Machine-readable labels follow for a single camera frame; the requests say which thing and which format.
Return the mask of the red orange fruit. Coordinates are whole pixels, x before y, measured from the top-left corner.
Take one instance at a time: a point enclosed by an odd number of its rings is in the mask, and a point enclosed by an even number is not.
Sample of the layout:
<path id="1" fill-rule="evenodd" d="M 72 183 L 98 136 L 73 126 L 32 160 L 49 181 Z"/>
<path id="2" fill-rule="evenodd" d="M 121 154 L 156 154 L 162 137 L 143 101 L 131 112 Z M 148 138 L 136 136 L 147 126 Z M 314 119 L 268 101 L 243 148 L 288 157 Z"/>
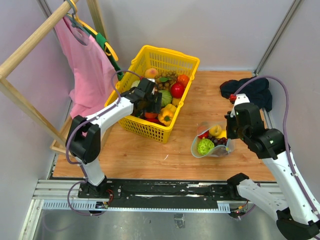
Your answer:
<path id="1" fill-rule="evenodd" d="M 197 136 L 199 139 L 207 139 L 209 137 L 209 132 L 205 131 L 204 133 Z"/>

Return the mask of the clear zip top bag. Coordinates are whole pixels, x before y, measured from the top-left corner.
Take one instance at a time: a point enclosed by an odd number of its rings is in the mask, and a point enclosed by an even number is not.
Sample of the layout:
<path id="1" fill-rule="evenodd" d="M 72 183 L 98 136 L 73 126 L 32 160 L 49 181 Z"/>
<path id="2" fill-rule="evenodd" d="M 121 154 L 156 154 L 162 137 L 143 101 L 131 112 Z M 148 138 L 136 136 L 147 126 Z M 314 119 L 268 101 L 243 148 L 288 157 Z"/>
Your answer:
<path id="1" fill-rule="evenodd" d="M 209 129 L 215 125 L 221 125 L 222 131 L 226 130 L 227 124 L 225 122 L 209 122 L 209 121 L 204 121 L 202 123 L 199 123 L 197 125 L 196 129 L 196 137 L 194 138 L 192 145 L 191 145 L 191 154 L 196 157 L 196 158 L 204 158 L 204 157 L 224 157 L 232 153 L 235 149 L 235 143 L 232 139 L 228 139 L 226 146 L 224 145 L 218 145 L 214 146 L 214 148 L 206 155 L 200 155 L 197 150 L 198 143 L 200 142 L 200 138 L 198 138 L 198 135 L 201 135 L 202 133 L 208 131 Z"/>

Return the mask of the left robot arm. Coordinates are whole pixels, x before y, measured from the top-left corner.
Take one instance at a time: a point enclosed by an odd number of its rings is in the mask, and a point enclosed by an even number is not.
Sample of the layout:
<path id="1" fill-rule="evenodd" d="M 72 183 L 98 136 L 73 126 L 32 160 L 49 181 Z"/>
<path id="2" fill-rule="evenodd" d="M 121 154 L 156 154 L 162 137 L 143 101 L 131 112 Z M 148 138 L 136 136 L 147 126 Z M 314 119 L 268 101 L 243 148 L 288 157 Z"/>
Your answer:
<path id="1" fill-rule="evenodd" d="M 83 174 L 83 184 L 91 194 L 101 198 L 107 193 L 107 177 L 101 169 L 99 155 L 102 135 L 116 122 L 135 112 L 150 108 L 159 112 L 162 93 L 152 78 L 141 78 L 137 87 L 119 93 L 116 100 L 98 112 L 82 117 L 77 115 L 71 122 L 66 141 L 66 158 L 75 158 L 70 164 L 79 165 Z"/>

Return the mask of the green custard apple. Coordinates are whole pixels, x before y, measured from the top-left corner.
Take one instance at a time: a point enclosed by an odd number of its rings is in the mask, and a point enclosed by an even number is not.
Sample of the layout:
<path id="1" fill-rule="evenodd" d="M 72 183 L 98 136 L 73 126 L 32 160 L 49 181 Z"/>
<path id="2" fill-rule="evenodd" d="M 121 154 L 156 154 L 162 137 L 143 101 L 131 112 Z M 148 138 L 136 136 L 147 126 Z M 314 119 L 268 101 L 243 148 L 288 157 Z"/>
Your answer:
<path id="1" fill-rule="evenodd" d="M 214 143 L 207 138 L 203 138 L 197 145 L 197 152 L 204 156 L 207 155 L 215 147 Z"/>

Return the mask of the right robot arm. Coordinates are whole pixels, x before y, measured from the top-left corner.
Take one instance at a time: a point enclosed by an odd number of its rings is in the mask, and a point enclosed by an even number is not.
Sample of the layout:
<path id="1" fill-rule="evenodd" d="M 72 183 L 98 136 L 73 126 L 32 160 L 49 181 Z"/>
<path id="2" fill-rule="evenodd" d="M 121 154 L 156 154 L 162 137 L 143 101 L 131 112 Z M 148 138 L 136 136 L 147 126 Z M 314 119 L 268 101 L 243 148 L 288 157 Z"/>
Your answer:
<path id="1" fill-rule="evenodd" d="M 242 140 L 263 161 L 284 199 L 258 186 L 243 173 L 227 180 L 227 196 L 232 200 L 251 201 L 275 221 L 287 240 L 318 240 L 320 204 L 300 175 L 287 138 L 278 129 L 265 128 L 259 108 L 245 96 L 237 97 L 225 118 L 227 137 Z"/>

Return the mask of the yellow peach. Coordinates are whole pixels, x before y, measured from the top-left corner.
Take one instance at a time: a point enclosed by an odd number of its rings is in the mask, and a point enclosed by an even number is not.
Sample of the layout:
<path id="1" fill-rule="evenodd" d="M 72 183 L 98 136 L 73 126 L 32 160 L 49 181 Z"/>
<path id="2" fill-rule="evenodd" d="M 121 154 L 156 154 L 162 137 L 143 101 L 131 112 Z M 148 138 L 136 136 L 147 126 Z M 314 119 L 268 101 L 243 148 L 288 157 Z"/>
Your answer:
<path id="1" fill-rule="evenodd" d="M 209 129 L 209 134 L 213 137 L 218 137 L 221 133 L 222 133 L 222 127 L 219 124 L 216 124 Z"/>

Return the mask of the purple grapes bunch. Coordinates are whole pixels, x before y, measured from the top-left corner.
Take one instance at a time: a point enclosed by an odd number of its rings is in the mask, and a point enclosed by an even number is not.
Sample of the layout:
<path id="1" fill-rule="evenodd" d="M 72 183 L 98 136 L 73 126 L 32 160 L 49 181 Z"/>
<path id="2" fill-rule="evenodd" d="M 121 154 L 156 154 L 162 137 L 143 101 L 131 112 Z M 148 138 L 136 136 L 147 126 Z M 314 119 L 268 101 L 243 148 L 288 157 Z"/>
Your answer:
<path id="1" fill-rule="evenodd" d="M 228 139 L 226 137 L 216 138 L 214 136 L 209 136 L 208 139 L 213 142 L 214 146 L 226 146 Z"/>

